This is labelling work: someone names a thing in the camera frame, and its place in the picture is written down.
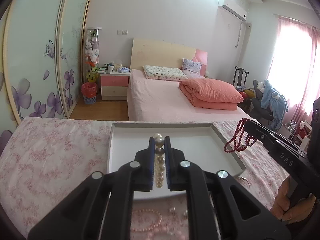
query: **curtain rod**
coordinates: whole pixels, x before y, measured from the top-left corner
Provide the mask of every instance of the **curtain rod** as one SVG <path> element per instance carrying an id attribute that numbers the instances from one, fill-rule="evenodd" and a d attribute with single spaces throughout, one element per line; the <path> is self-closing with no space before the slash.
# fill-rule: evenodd
<path id="1" fill-rule="evenodd" d="M 303 21 L 300 21 L 300 20 L 297 20 L 297 19 L 294 19 L 294 18 L 291 18 L 291 17 L 287 17 L 287 16 L 283 16 L 283 15 L 280 15 L 280 14 L 275 14 L 275 13 L 273 13 L 273 15 L 275 16 L 275 17 L 283 17 L 283 18 L 287 18 L 287 19 L 290 19 L 290 20 L 293 20 L 293 21 L 296 21 L 296 22 L 301 22 L 301 23 L 303 23 L 303 24 L 306 24 L 306 25 L 309 25 L 309 26 L 311 26 L 311 27 L 314 27 L 314 28 L 316 28 L 318 31 L 320 31 L 320 29 L 318 29 L 317 27 L 315 27 L 315 26 L 313 26 L 313 25 L 311 25 L 311 24 L 309 24 L 309 23 L 305 23 L 305 22 L 303 22 Z"/>

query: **floral tablecloth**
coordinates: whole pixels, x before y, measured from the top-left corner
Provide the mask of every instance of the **floral tablecloth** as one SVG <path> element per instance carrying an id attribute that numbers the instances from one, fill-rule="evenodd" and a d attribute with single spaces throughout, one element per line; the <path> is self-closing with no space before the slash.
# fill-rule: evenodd
<path id="1" fill-rule="evenodd" d="M 213 123 L 229 140 L 238 121 Z M 106 172 L 112 123 L 35 117 L 22 121 L 0 157 L 0 203 L 23 236 L 27 237 L 30 229 L 92 172 Z M 242 174 L 247 181 L 239 182 L 270 209 L 287 173 L 268 156 L 260 142 L 239 157 L 247 165 Z M 159 211 L 162 227 L 178 232 L 180 239 L 188 239 L 184 195 L 135 201 L 133 208 Z M 156 219 L 150 216 L 132 217 L 132 227 L 148 226 L 150 220 Z M 147 233 L 131 234 L 131 239 L 146 238 Z M 154 236 L 167 238 L 167 234 Z"/>

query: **hand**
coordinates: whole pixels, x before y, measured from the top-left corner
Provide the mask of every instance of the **hand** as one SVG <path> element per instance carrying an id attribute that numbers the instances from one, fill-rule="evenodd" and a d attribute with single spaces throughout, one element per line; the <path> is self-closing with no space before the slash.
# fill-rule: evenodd
<path id="1" fill-rule="evenodd" d="M 288 176 L 278 189 L 278 195 L 275 198 L 275 202 L 270 212 L 279 220 L 288 221 L 288 224 L 302 221 L 306 219 L 315 204 L 316 197 L 311 195 L 310 197 L 301 200 L 294 207 L 289 209 L 290 200 L 286 196 L 289 190 L 289 178 Z"/>

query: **wooden headboard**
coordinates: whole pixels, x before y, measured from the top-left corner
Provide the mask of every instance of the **wooden headboard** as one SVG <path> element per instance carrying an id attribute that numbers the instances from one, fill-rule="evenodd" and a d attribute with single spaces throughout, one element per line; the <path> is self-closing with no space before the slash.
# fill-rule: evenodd
<path id="1" fill-rule="evenodd" d="M 200 75 L 204 76 L 208 61 L 207 52 L 164 41 L 134 38 L 130 68 L 142 70 L 143 66 L 151 65 L 181 69 L 182 58 L 202 62 Z"/>

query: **white wall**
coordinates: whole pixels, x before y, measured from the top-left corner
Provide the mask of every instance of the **white wall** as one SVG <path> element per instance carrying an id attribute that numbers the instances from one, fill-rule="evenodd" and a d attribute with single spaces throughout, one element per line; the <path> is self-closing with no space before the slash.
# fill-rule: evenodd
<path id="1" fill-rule="evenodd" d="M 245 0 L 234 0 L 247 9 Z M 231 81 L 240 21 L 218 0 L 91 0 L 87 27 L 102 27 L 100 63 L 120 59 L 130 66 L 134 37 L 173 42 L 208 52 L 209 76 Z M 128 35 L 117 35 L 117 30 Z"/>
<path id="2" fill-rule="evenodd" d="M 249 71 L 247 84 L 251 86 L 254 79 L 263 81 L 267 78 L 272 63 L 278 30 L 278 18 L 273 13 L 320 28 L 316 13 L 300 5 L 277 0 L 250 3 L 247 22 L 252 27 L 245 33 L 238 65 Z"/>

